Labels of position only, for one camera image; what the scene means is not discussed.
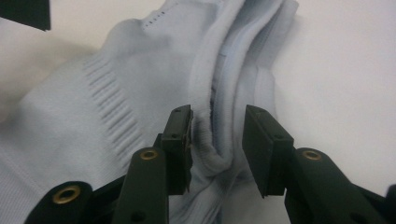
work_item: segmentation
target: brass screw insert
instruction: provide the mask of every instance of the brass screw insert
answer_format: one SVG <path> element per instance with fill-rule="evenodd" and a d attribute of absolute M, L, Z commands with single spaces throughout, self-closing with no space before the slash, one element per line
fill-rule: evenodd
<path fill-rule="evenodd" d="M 152 159 L 155 159 L 158 156 L 158 152 L 156 152 L 155 150 L 146 150 L 142 153 L 140 153 L 140 158 L 142 158 L 142 160 L 145 161 L 149 161 Z"/>
<path fill-rule="evenodd" d="M 59 190 L 52 196 L 52 201 L 57 204 L 70 203 L 75 200 L 81 193 L 81 189 L 77 185 L 68 186 Z"/>
<path fill-rule="evenodd" d="M 305 156 L 307 159 L 311 161 L 320 161 L 321 160 L 321 155 L 317 153 L 316 151 L 311 151 L 307 150 L 303 152 L 303 156 Z"/>

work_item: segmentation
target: sock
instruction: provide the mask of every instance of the sock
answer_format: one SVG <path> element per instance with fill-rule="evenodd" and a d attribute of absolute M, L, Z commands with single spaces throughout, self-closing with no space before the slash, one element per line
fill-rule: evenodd
<path fill-rule="evenodd" d="M 246 54 L 281 3 L 167 1 L 142 21 L 120 23 L 97 54 L 68 63 L 29 92 L 0 125 L 1 222 L 22 223 L 65 181 L 97 189 L 123 175 L 170 111 L 186 104 L 195 116 L 191 192 L 171 197 L 171 223 L 219 221 L 222 199 L 244 166 L 233 139 L 241 121 L 233 121 L 241 113 L 234 100 L 252 100 L 251 90 L 260 89 L 251 87 L 256 65 L 246 58 L 255 56 Z"/>

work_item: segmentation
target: white surface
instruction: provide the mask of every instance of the white surface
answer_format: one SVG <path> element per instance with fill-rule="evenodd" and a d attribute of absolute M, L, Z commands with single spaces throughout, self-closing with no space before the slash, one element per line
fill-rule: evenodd
<path fill-rule="evenodd" d="M 46 33 L 0 20 L 0 87 L 22 95 L 60 63 L 100 48 L 118 21 L 162 2 L 54 0 Z M 278 119 L 295 146 L 327 153 L 353 183 L 384 195 L 396 183 L 396 2 L 299 3 L 273 69 Z M 288 222 L 282 203 L 250 185 L 227 201 L 224 220 Z"/>

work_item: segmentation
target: black plastic part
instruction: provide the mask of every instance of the black plastic part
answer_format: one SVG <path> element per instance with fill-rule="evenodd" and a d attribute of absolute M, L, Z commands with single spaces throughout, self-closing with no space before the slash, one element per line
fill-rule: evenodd
<path fill-rule="evenodd" d="M 191 121 L 189 105 L 174 109 L 161 137 L 161 149 L 166 153 L 169 195 L 181 195 L 191 182 Z"/>
<path fill-rule="evenodd" d="M 92 224 L 111 222 L 124 179 L 125 176 L 122 176 L 93 192 L 88 205 Z"/>
<path fill-rule="evenodd" d="M 77 194 L 77 198 L 68 203 L 55 203 L 57 193 L 68 187 L 77 187 L 78 192 L 66 190 L 64 195 L 58 195 L 60 199 L 69 197 L 68 194 Z M 79 181 L 66 182 L 50 190 L 26 219 L 25 224 L 57 223 L 57 224 L 82 224 L 87 223 L 85 216 L 86 205 L 92 196 L 92 188 L 89 184 Z"/>
<path fill-rule="evenodd" d="M 157 134 L 157 137 L 155 138 L 155 141 L 154 141 L 154 145 L 152 145 L 152 146 L 161 148 L 162 137 L 163 137 L 163 135 L 161 133 Z"/>
<path fill-rule="evenodd" d="M 300 148 L 289 165 L 288 193 L 306 201 L 312 214 L 307 223 L 387 223 L 326 154 Z M 299 223 L 293 220 L 301 216 L 289 212 L 296 208 L 285 204 L 290 221 Z"/>
<path fill-rule="evenodd" d="M 303 194 L 288 189 L 285 197 L 285 207 L 288 211 L 290 223 L 307 224 L 312 223 L 313 215 L 303 197 Z"/>
<path fill-rule="evenodd" d="M 396 223 L 396 185 L 388 189 L 384 202 L 384 215 L 391 223 Z"/>
<path fill-rule="evenodd" d="M 370 205 L 379 213 L 383 213 L 384 211 L 384 203 L 385 203 L 385 198 L 382 197 L 381 195 L 378 195 L 376 193 L 371 192 L 368 189 L 364 189 L 360 186 L 355 185 L 356 189 L 359 190 L 361 195 L 364 196 L 364 198 L 367 200 L 367 202 L 370 203 Z"/>
<path fill-rule="evenodd" d="M 293 141 L 270 113 L 247 106 L 242 144 L 262 197 L 284 194 L 285 163 L 294 150 Z"/>
<path fill-rule="evenodd" d="M 165 153 L 155 147 L 136 151 L 111 223 L 168 223 L 166 186 Z"/>
<path fill-rule="evenodd" d="M 0 17 L 50 30 L 50 0 L 0 0 Z"/>

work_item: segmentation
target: screw hole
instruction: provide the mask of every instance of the screw hole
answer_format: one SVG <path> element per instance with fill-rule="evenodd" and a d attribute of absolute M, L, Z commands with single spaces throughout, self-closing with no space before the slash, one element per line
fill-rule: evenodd
<path fill-rule="evenodd" d="M 304 151 L 303 155 L 311 161 L 320 161 L 321 160 L 321 155 L 318 154 L 316 151 Z"/>
<path fill-rule="evenodd" d="M 158 153 L 155 150 L 147 150 L 140 154 L 140 158 L 145 161 L 152 160 L 158 156 Z"/>
<path fill-rule="evenodd" d="M 68 189 L 67 191 L 61 193 L 60 198 L 64 200 L 66 198 L 73 196 L 73 194 L 75 194 L 75 191 L 72 189 Z"/>
<path fill-rule="evenodd" d="M 146 214 L 144 212 L 134 212 L 131 215 L 132 222 L 141 222 L 146 219 Z"/>
<path fill-rule="evenodd" d="M 59 190 L 52 196 L 52 201 L 57 204 L 70 203 L 75 200 L 81 193 L 81 189 L 77 185 L 68 186 Z"/>
<path fill-rule="evenodd" d="M 356 223 L 360 223 L 360 224 L 368 223 L 367 219 L 364 216 L 362 216 L 361 214 L 358 214 L 358 213 L 351 213 L 350 214 L 350 218 L 352 218 L 352 220 L 354 220 Z"/>

